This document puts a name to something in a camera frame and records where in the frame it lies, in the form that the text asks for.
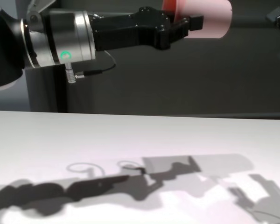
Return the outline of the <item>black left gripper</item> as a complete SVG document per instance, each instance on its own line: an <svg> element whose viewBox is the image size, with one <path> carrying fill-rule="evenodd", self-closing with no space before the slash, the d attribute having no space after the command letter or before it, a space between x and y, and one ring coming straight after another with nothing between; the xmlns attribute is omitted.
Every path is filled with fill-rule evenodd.
<svg viewBox="0 0 280 224"><path fill-rule="evenodd" d="M204 16L191 15L170 25L165 12L141 7L134 14L104 17L91 21L97 51L147 45L165 50L170 44L203 29Z"/></svg>

